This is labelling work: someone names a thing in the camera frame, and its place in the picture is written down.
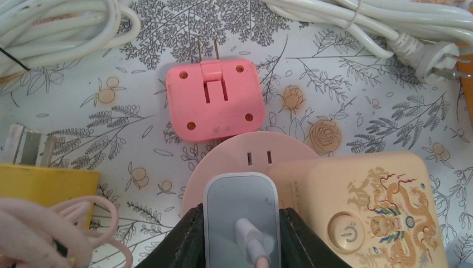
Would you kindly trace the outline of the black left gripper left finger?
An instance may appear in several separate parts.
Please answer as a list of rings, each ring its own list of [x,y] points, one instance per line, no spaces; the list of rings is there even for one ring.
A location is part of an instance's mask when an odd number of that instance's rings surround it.
[[[205,267],[204,209],[189,209],[137,268]]]

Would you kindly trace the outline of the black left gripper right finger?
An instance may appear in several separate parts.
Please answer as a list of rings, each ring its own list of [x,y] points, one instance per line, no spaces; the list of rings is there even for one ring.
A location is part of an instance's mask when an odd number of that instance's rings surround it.
[[[293,208],[280,209],[279,220],[282,267],[350,268]]]

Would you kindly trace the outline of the white small charger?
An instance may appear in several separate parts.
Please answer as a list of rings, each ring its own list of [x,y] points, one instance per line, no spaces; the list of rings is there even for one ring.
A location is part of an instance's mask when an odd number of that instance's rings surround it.
[[[262,173],[214,177],[204,191],[206,267],[281,267],[278,194]]]

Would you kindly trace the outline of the beige cube socket adapter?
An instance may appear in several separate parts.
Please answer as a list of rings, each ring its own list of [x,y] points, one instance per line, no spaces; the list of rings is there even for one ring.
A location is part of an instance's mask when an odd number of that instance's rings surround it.
[[[408,151],[274,165],[279,205],[352,267],[447,267],[429,173]]]

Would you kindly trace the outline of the pink plug adapter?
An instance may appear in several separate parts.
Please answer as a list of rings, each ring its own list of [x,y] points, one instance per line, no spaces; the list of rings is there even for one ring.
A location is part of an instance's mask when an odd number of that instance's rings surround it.
[[[173,66],[165,86],[172,128],[187,142],[252,132],[266,116],[259,73],[245,58]]]

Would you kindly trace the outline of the round pink power socket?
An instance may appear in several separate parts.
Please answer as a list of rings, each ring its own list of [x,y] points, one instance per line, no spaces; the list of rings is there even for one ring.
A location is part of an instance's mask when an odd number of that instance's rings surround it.
[[[218,175],[246,172],[268,175],[276,164],[314,158],[318,154],[313,149],[281,133],[256,131],[231,137],[210,150],[191,173],[181,214],[203,201],[207,183]]]

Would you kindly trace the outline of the floral patterned table mat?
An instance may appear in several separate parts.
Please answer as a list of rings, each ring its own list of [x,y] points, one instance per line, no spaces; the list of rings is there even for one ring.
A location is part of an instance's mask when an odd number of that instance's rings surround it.
[[[429,168],[449,265],[472,261],[472,127],[459,81],[420,83],[338,27],[297,23],[260,1],[134,1],[142,29],[124,47],[32,69],[1,86],[1,141],[13,124],[57,136],[52,164],[98,170],[135,263],[180,220],[187,181],[215,141],[170,123],[167,69],[213,58],[255,63],[262,130],[322,156],[409,149]]]

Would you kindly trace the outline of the yellow cube socket adapter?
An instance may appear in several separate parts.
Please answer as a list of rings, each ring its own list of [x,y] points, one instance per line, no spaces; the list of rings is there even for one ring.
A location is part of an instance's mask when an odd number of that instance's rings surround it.
[[[23,200],[53,207],[65,201],[96,194],[99,173],[51,167],[56,138],[46,139],[38,161],[42,134],[11,125],[1,151],[1,199]]]

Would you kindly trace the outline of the orange power strip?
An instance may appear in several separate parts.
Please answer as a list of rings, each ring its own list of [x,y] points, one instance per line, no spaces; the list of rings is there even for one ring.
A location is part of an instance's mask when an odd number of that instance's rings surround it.
[[[470,74],[472,76],[472,48],[466,43],[458,44],[460,55],[462,58],[468,60],[468,63],[458,63],[459,71]],[[472,78],[462,78],[461,84],[464,90],[464,97],[467,104],[467,111],[472,125]]]

